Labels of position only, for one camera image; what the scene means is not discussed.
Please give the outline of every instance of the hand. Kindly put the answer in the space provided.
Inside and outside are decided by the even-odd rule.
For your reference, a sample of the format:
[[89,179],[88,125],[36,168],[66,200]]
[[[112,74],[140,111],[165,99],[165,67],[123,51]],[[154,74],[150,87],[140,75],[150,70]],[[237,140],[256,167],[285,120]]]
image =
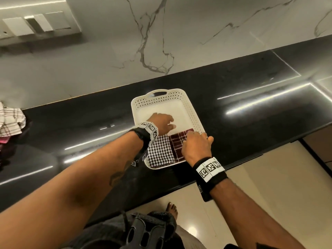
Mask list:
[[176,125],[170,124],[174,119],[169,114],[154,113],[147,121],[151,121],[156,125],[159,131],[159,136],[167,134],[169,131],[176,128]]
[[214,138],[207,137],[206,133],[188,131],[187,140],[183,142],[182,155],[190,166],[194,166],[199,160],[205,157],[212,157],[211,144]]

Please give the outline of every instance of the foot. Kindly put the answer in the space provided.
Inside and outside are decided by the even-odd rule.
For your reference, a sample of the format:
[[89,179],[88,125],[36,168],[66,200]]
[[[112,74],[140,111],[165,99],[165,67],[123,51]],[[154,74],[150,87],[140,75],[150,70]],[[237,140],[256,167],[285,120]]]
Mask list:
[[176,206],[173,205],[171,202],[168,203],[167,208],[166,208],[166,212],[171,213],[173,215],[173,217],[175,218],[175,220],[177,220],[178,210],[176,209]]

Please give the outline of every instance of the marble backsplash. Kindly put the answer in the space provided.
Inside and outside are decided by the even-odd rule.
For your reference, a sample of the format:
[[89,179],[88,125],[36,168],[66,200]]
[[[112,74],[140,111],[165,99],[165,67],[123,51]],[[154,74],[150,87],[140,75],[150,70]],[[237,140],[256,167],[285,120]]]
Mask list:
[[0,49],[7,105],[34,107],[332,34],[332,0],[67,1],[81,37]]

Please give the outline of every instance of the beige floor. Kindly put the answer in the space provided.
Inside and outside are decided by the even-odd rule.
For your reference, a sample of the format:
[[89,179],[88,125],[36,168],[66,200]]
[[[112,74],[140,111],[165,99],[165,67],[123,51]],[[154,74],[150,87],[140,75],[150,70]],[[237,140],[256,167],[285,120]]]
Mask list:
[[[270,151],[227,174],[307,249],[331,247],[332,179],[299,142]],[[177,205],[177,223],[207,249],[235,244],[217,206],[201,199],[196,184],[131,212],[163,210],[169,201]]]

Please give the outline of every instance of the white tray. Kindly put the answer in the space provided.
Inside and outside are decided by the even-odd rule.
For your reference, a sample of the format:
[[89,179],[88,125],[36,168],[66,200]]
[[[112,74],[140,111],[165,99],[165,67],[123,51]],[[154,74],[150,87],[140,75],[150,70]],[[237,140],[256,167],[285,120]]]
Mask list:
[[[159,92],[164,92],[166,94],[157,96],[155,93]],[[182,89],[158,89],[151,91],[146,95],[136,97],[131,101],[131,110],[135,125],[146,121],[153,113],[166,113],[172,115],[174,118],[172,124],[175,124],[176,128],[169,131],[168,135],[176,134],[191,128],[199,133],[205,132],[193,105],[185,91]],[[159,168],[152,168],[150,167],[148,159],[146,158],[144,160],[145,165],[150,169],[162,169],[182,162],[173,163]]]

